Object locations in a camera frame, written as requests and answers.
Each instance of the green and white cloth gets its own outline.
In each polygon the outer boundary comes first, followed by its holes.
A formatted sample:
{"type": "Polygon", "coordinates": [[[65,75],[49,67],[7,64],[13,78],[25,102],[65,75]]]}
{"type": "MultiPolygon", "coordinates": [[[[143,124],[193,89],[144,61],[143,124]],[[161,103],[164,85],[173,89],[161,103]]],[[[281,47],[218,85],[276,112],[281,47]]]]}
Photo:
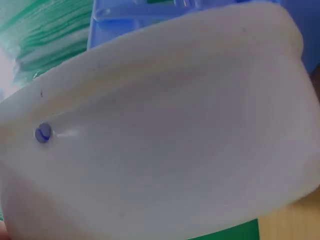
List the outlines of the green and white cloth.
{"type": "Polygon", "coordinates": [[[15,61],[12,85],[87,48],[93,0],[0,0],[0,6],[0,47],[15,61]]]}

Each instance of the blue plastic object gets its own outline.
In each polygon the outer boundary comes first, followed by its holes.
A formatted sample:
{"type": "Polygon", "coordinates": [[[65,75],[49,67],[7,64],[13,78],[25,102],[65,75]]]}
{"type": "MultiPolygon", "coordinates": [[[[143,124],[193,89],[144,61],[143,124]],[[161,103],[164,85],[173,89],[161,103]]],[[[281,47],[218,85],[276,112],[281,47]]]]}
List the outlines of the blue plastic object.
{"type": "Polygon", "coordinates": [[[87,49],[123,34],[192,12],[261,0],[94,0],[87,49]]]}
{"type": "Polygon", "coordinates": [[[34,131],[34,136],[39,143],[45,144],[49,141],[51,133],[51,126],[48,123],[44,122],[41,123],[39,127],[34,131]]]}
{"type": "Polygon", "coordinates": [[[244,2],[273,2],[285,7],[304,40],[302,60],[310,73],[320,63],[320,0],[94,0],[87,49],[154,23],[209,8],[244,2]]]}

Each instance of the blue screw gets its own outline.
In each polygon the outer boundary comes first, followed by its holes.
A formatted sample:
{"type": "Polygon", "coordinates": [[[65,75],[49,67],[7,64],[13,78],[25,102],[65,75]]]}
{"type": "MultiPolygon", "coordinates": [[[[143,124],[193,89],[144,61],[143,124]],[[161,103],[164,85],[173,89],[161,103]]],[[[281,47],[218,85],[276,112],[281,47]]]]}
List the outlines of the blue screw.
{"type": "Polygon", "coordinates": [[[39,143],[45,144],[49,141],[51,133],[51,126],[48,123],[44,122],[41,123],[39,127],[34,131],[34,136],[39,143]]]}

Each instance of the white plastic container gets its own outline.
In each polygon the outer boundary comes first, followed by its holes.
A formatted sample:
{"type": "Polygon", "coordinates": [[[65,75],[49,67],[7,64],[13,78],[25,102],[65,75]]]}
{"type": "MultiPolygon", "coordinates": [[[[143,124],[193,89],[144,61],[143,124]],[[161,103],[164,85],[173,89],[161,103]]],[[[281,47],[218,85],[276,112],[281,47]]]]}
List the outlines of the white plastic container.
{"type": "Polygon", "coordinates": [[[239,4],[119,37],[22,88],[0,104],[12,239],[184,240],[311,192],[320,109],[302,50],[281,7],[239,4]]]}

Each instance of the wooden surface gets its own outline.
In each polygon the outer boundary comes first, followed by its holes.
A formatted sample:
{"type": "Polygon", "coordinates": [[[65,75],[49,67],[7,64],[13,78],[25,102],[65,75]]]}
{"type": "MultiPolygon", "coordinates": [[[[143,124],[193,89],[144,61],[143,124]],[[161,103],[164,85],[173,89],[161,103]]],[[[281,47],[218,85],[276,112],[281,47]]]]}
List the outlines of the wooden surface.
{"type": "Polygon", "coordinates": [[[258,222],[260,240],[320,240],[320,187],[258,222]]]}

